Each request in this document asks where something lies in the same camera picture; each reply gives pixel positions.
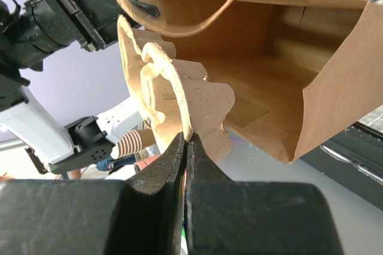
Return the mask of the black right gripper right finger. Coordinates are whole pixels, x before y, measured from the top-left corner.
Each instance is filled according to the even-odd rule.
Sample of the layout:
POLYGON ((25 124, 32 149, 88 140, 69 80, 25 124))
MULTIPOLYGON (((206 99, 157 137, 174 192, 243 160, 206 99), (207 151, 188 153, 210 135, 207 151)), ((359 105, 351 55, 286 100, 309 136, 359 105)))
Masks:
POLYGON ((189 254, 342 254, 320 190, 306 183, 231 180, 199 135, 187 145, 189 254))

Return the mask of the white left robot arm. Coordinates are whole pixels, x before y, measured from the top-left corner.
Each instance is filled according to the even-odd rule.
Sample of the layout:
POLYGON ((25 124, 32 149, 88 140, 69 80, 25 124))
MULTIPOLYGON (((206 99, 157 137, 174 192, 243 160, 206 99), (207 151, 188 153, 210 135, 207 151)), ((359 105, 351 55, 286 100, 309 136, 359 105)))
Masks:
MULTIPOLYGON (((157 7, 127 0, 154 19, 157 7)), ((98 51, 117 41, 117 21, 141 26, 126 13, 122 0, 30 0, 9 11, 1 4, 1 126, 27 145, 36 169, 62 174, 99 162, 142 117, 133 98, 127 98, 97 116, 62 126, 39 103, 21 69, 43 70, 43 61, 78 42, 98 51)))

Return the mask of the single brown pulp carrier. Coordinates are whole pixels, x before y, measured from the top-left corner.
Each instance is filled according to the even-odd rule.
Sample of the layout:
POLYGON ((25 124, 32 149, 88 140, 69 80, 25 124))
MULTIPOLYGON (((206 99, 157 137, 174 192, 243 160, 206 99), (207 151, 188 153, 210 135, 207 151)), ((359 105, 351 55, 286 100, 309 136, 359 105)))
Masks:
POLYGON ((231 141, 223 122, 235 103, 233 89, 210 82, 201 63, 177 59, 172 42, 132 28, 124 16, 118 18, 117 35, 129 93, 150 121, 159 151, 183 132, 186 141, 198 134, 214 162, 228 155, 231 141))

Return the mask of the brown paper bag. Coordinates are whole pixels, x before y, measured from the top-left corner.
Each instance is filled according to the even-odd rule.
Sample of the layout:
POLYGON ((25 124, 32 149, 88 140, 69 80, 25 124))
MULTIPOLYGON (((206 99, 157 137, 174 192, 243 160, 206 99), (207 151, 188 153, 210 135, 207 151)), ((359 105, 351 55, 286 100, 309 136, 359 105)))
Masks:
POLYGON ((140 30, 228 84, 227 131, 290 163, 382 105, 382 5, 371 0, 122 0, 140 30))

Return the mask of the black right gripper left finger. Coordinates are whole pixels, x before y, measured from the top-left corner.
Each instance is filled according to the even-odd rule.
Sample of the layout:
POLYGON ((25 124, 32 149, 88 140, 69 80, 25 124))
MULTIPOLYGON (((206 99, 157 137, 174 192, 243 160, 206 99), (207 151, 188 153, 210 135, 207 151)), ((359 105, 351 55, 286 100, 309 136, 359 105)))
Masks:
POLYGON ((7 180, 2 254, 179 254, 186 142, 128 180, 7 180))

